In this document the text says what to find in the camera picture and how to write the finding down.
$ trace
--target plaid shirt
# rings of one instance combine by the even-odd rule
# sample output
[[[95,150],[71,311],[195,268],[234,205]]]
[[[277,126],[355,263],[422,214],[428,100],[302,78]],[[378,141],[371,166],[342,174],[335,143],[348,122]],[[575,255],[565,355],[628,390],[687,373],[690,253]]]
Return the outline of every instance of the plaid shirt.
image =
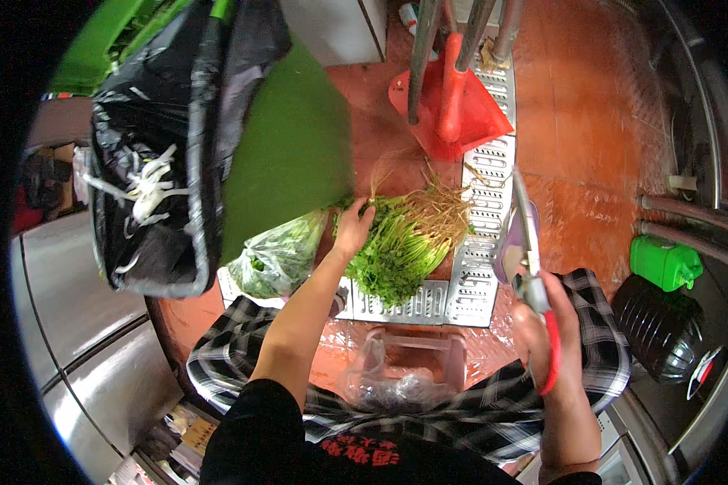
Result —
[[[626,387],[631,357],[617,330],[612,308],[593,272],[577,269],[558,275],[577,311],[582,338],[582,384],[598,414]],[[278,310],[262,308],[244,296],[224,311],[200,338],[186,369],[199,394],[226,413],[248,382],[264,335]],[[493,462],[517,459],[540,447],[544,403],[515,361],[494,375],[421,413],[384,415],[355,409],[329,390],[308,384],[306,440],[342,432],[401,431],[403,435],[468,449]]]

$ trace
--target purple shoe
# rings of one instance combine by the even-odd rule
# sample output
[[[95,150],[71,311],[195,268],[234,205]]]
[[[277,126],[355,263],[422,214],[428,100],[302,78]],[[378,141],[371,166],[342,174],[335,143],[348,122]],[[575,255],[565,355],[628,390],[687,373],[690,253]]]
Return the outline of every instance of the purple shoe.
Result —
[[[534,225],[536,226],[536,233],[539,235],[540,233],[540,213],[536,211],[536,205],[534,202],[529,200],[529,206],[531,207],[531,213],[534,215]],[[523,223],[520,220],[520,216],[518,215],[518,208],[516,207],[513,211],[509,214],[509,220],[505,221],[505,225],[509,225],[507,228],[507,235],[505,236],[505,242],[502,245],[502,249],[499,251],[499,256],[494,261],[494,274],[496,275],[496,279],[499,280],[499,283],[502,285],[509,285],[511,282],[507,278],[507,273],[505,272],[505,259],[508,259],[506,256],[507,251],[510,247],[520,247],[520,257],[518,257],[518,261],[523,259],[525,256],[525,232],[523,228]]]

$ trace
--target plastic bag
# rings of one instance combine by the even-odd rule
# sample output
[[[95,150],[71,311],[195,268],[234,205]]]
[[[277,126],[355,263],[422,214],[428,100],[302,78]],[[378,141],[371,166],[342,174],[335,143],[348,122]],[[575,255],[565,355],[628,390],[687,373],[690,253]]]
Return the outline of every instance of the plastic bag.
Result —
[[[84,205],[89,203],[89,185],[84,180],[84,174],[89,173],[87,164],[90,163],[91,148],[76,147],[73,149],[73,190],[75,198]]]
[[[191,0],[93,97],[87,181],[97,264],[114,289],[183,298],[214,284],[230,161],[216,154],[240,140],[216,139],[243,130],[260,85],[234,74],[266,75],[290,49],[276,0],[238,2],[231,21],[227,3]]]
[[[435,383],[427,368],[401,369],[386,365],[386,345],[369,339],[356,360],[340,373],[337,392],[361,411],[378,413],[420,413],[429,411],[458,392],[445,383]]]
[[[246,240],[240,257],[226,266],[237,287],[254,298],[291,295],[313,270],[328,216],[314,210]]]

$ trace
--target black plastic container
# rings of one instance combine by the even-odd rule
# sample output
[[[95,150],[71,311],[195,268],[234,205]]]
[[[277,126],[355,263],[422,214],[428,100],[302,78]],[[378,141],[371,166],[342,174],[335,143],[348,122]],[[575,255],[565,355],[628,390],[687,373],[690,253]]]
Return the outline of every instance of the black plastic container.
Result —
[[[666,293],[631,275],[612,299],[618,328],[631,352],[659,383],[682,383],[698,364],[703,311],[680,291]]]

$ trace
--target red-handled scissors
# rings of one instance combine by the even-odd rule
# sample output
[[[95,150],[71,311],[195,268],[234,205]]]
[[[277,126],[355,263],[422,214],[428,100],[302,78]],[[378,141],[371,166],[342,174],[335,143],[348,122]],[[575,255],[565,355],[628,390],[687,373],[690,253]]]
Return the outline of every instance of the red-handled scissors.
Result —
[[[550,339],[550,360],[547,369],[547,381],[542,389],[538,388],[534,379],[534,373],[531,370],[531,360],[529,360],[529,365],[526,368],[534,382],[534,387],[539,389],[541,396],[544,396],[555,386],[558,371],[561,368],[561,337],[558,331],[558,322],[553,314],[553,310],[550,309],[550,302],[547,299],[545,285],[542,282],[542,278],[537,276],[540,272],[540,245],[537,240],[536,224],[534,223],[534,215],[531,213],[529,197],[525,192],[523,177],[521,177],[517,167],[512,172],[512,188],[514,191],[514,200],[518,204],[518,213],[523,224],[526,245],[525,257],[521,261],[521,265],[525,268],[525,274],[523,276],[515,275],[512,280],[512,287],[518,299],[522,300],[534,313],[539,315],[547,328],[547,335]]]

